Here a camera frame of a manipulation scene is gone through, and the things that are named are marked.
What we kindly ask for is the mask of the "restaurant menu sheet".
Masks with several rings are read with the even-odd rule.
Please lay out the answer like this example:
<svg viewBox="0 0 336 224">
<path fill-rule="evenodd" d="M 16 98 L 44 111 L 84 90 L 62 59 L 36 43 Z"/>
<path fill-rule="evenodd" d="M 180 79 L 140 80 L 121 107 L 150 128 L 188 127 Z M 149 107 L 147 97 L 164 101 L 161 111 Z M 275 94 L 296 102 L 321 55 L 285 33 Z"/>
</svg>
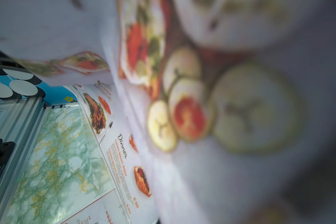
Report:
<svg viewBox="0 0 336 224">
<path fill-rule="evenodd" d="M 336 224 L 336 1 L 0 1 L 0 51 L 115 86 L 163 224 Z"/>
<path fill-rule="evenodd" d="M 66 224 L 157 224 L 159 215 L 125 112 L 113 84 L 68 86 L 110 171 L 110 183 L 97 199 Z"/>
</svg>

